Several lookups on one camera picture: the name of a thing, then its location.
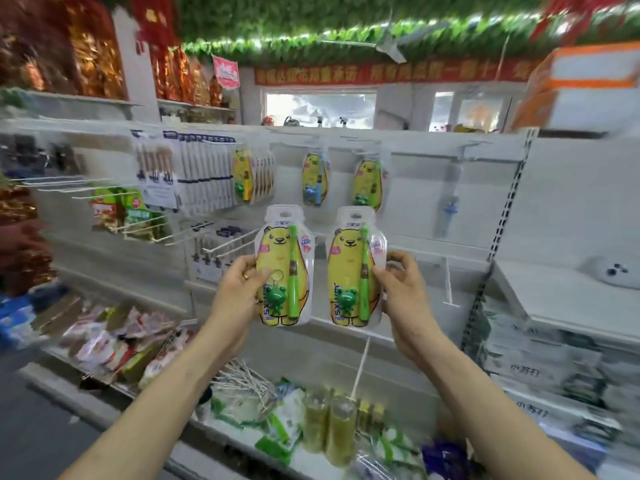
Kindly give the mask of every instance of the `hanging sign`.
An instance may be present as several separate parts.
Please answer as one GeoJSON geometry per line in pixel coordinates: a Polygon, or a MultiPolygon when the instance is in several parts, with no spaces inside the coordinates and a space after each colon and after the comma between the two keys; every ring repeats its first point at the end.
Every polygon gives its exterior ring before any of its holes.
{"type": "Polygon", "coordinates": [[[526,82],[541,60],[429,60],[405,64],[351,64],[255,69],[258,86],[377,86],[398,82],[526,82]]]}
{"type": "Polygon", "coordinates": [[[240,87],[240,74],[238,73],[238,63],[231,62],[222,57],[213,56],[213,70],[220,86],[225,89],[236,89],[240,87]]]}

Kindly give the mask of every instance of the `green toothbrush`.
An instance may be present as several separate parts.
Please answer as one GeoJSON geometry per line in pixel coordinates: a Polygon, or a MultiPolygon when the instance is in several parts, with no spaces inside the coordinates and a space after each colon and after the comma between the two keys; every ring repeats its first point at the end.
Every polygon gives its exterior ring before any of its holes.
{"type": "Polygon", "coordinates": [[[289,318],[300,318],[298,303],[298,228],[289,226],[289,318]]]}
{"type": "Polygon", "coordinates": [[[362,236],[362,265],[360,266],[360,310],[358,318],[369,321],[369,229],[360,229],[362,236]]]}

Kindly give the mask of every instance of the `pink sign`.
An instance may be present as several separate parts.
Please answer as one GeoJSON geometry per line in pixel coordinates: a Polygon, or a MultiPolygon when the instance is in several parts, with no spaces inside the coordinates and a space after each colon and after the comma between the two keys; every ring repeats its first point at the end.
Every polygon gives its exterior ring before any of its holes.
{"type": "Polygon", "coordinates": [[[213,70],[220,86],[225,89],[236,89],[240,87],[240,75],[238,73],[238,63],[231,62],[222,57],[213,55],[213,70]]]}

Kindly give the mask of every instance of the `white wall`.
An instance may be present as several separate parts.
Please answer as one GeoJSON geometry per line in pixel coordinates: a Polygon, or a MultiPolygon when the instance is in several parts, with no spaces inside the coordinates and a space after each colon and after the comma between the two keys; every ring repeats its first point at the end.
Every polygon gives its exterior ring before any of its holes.
{"type": "MultiPolygon", "coordinates": [[[[386,111],[388,111],[408,120],[412,130],[423,131],[427,129],[431,121],[436,92],[451,91],[456,93],[450,120],[450,123],[455,123],[460,103],[465,98],[464,91],[468,91],[469,94],[471,91],[475,91],[476,93],[483,92],[485,95],[503,95],[508,100],[508,96],[521,96],[525,87],[526,84],[519,82],[382,84],[377,87],[374,127],[389,130],[402,129],[402,121],[387,114],[386,111]]],[[[251,67],[240,68],[240,99],[243,124],[259,125],[262,121],[262,87],[255,85],[251,67]]],[[[505,114],[506,105],[503,108],[503,118],[505,114]]]]}

